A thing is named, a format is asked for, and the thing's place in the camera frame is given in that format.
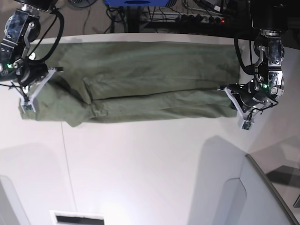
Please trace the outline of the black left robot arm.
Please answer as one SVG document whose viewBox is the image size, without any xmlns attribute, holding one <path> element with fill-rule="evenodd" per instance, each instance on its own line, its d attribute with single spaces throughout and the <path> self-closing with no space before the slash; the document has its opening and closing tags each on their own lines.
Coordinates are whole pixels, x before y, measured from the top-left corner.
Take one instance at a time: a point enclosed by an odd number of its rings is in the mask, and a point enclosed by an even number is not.
<svg viewBox="0 0 300 225">
<path fill-rule="evenodd" d="M 243 64 L 238 46 L 239 37 L 236 36 L 234 46 L 240 66 L 253 79 L 247 84 L 228 86 L 236 100 L 236 108 L 240 108 L 243 113 L 252 113 L 258 104 L 265 108 L 273 107 L 283 95 L 284 79 L 281 67 L 285 50 L 281 36 L 288 30 L 285 0 L 250 0 L 248 9 L 252 28 L 259 31 L 254 41 L 258 60 L 249 66 Z"/>
</svg>

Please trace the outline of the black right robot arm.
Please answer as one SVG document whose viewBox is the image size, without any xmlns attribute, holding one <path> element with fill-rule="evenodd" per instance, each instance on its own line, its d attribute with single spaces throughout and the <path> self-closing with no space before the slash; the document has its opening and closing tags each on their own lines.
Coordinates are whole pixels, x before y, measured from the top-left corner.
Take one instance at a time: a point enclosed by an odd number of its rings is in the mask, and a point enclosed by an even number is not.
<svg viewBox="0 0 300 225">
<path fill-rule="evenodd" d="M 18 0 L 20 5 L 7 20 L 0 43 L 0 80 L 27 86 L 48 73 L 45 62 L 55 51 L 64 30 L 64 17 L 56 8 L 56 0 Z M 50 51 L 39 60 L 29 59 L 30 44 L 41 30 L 39 12 L 48 12 L 59 19 L 60 28 Z"/>
</svg>

